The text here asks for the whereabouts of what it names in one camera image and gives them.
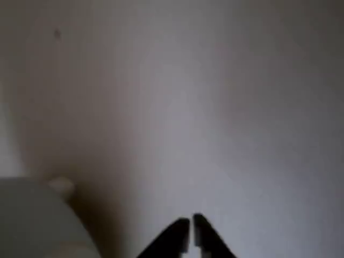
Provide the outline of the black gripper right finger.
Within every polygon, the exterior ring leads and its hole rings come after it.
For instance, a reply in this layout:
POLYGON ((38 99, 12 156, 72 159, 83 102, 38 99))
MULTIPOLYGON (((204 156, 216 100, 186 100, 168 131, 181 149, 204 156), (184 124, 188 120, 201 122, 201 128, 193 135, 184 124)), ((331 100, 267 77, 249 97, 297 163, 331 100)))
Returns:
POLYGON ((222 237, 213 228, 206 217, 201 213, 195 213, 192 217, 195 246, 200 248, 201 257, 212 258, 236 258, 234 253, 225 244, 222 237))

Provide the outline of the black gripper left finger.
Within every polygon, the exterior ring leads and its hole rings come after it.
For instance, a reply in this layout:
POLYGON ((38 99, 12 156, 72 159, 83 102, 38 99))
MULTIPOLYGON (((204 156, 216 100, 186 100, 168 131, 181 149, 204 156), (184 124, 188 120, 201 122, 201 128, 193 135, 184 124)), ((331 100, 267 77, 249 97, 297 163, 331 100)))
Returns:
POLYGON ((190 219, 178 218, 138 255, 138 258, 181 257, 188 251, 190 219))

